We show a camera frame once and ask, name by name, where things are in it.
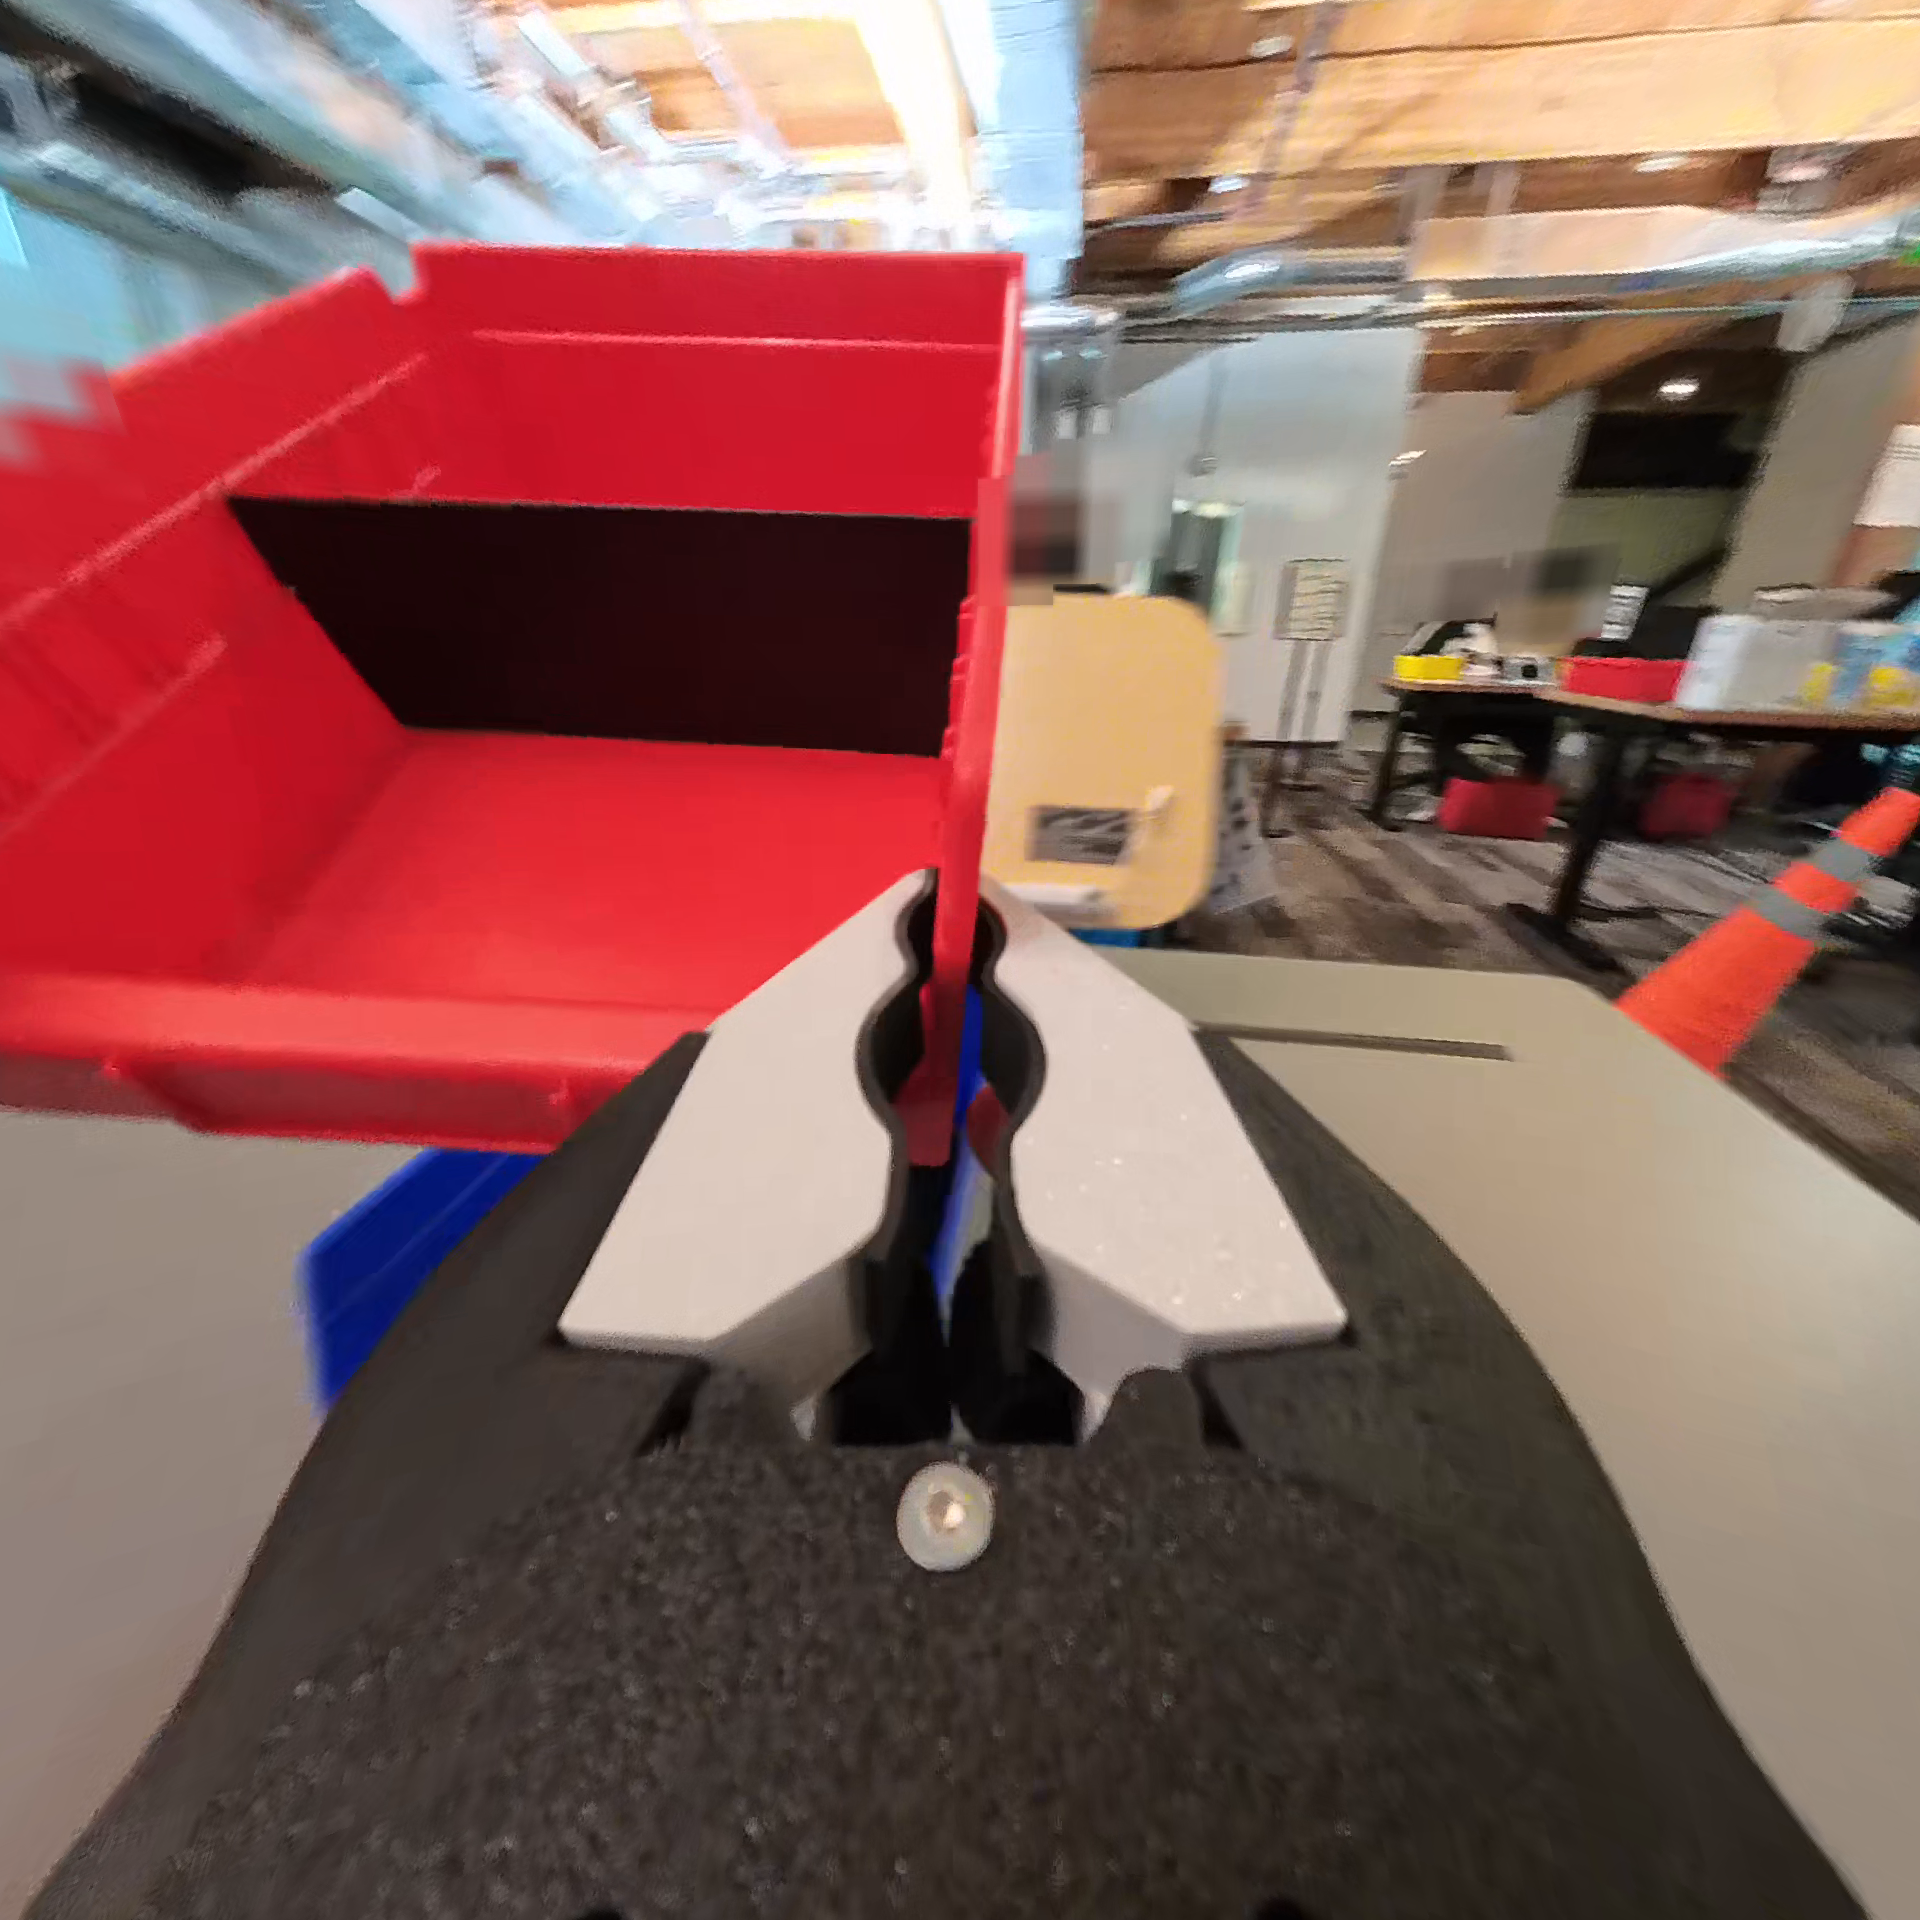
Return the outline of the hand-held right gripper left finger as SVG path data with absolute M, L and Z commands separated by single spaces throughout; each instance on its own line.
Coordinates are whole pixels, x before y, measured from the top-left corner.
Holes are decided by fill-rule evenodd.
M 704 1031 L 559 1315 L 591 1359 L 750 1378 L 850 1443 L 949 1432 L 900 1097 L 936 881 L 911 871 Z

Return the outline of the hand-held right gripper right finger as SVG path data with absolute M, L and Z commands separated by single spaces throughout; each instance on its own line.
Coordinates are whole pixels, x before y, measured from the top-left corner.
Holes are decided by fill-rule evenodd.
M 1091 1435 L 1140 1375 L 1340 1343 L 1338 1298 L 1191 1021 L 987 885 L 967 1145 L 991 1186 L 955 1283 L 978 1435 Z

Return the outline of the blue plastic bin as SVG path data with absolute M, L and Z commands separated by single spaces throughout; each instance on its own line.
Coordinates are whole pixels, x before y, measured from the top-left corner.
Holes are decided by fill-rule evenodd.
M 403 1307 L 539 1157 L 424 1151 L 340 1215 L 302 1252 L 296 1276 L 308 1368 L 330 1409 Z M 944 1176 L 915 1185 L 920 1251 L 944 1329 L 968 1247 L 991 1211 L 987 1173 L 958 1140 Z

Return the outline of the grey desk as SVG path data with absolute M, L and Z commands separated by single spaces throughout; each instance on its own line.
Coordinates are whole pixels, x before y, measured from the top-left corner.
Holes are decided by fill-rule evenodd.
M 1203 1039 L 1351 1313 L 963 1448 L 564 1353 L 698 1041 L 326 1417 L 29 1915 L 1916 1915 L 1916 1221 L 1560 980 Z

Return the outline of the wooden background desk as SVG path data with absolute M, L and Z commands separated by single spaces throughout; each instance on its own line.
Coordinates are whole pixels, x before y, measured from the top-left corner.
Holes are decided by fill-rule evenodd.
M 1610 993 L 1624 988 L 1624 970 L 1610 949 L 1581 931 L 1581 921 L 1588 914 L 1586 883 L 1595 856 L 1616 834 L 1616 817 L 1624 800 L 1624 764 L 1632 751 L 1668 736 L 1706 736 L 1735 746 L 1813 746 L 1827 736 L 1852 736 L 1862 746 L 1877 747 L 1907 747 L 1918 739 L 1918 714 L 1900 709 L 1686 709 L 1678 705 L 1637 705 L 1559 685 L 1468 679 L 1384 679 L 1380 685 L 1395 697 L 1395 709 L 1384 720 L 1375 779 L 1365 809 L 1373 825 L 1387 823 L 1387 807 L 1396 789 L 1402 735 L 1420 706 L 1492 706 L 1500 717 L 1554 711 L 1554 715 L 1578 720 L 1586 730 L 1595 744 L 1591 784 L 1574 809 L 1551 897 L 1542 905 L 1510 903 L 1504 909 L 1504 921 L 1520 945 L 1542 957 L 1551 970 L 1584 979 L 1591 985 L 1602 985 Z

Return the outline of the wooden board stand white base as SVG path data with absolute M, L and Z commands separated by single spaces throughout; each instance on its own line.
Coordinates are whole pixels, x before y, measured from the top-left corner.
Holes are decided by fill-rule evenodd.
M 1101 937 L 1195 908 L 1216 863 L 1222 660 L 1176 599 L 1010 607 L 980 871 Z

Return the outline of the black red-bin divider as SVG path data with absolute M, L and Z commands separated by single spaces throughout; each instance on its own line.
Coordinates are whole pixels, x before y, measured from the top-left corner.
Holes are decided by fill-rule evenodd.
M 235 497 L 408 730 L 934 760 L 965 520 Z

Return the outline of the white sign stand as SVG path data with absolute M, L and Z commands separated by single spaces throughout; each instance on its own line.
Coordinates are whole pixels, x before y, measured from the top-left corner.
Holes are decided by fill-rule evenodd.
M 1271 797 L 1311 786 L 1323 688 L 1348 626 L 1351 568 L 1343 560 L 1295 560 L 1285 568 L 1282 587 L 1282 688 L 1266 778 Z

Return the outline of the orange traffic cone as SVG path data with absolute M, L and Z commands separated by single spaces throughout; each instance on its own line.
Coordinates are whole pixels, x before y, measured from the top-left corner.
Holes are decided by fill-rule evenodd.
M 1918 795 L 1883 789 L 1814 853 L 1644 973 L 1616 1000 L 1619 1016 L 1702 1073 L 1722 1074 L 1808 971 L 1819 937 L 1916 827 Z

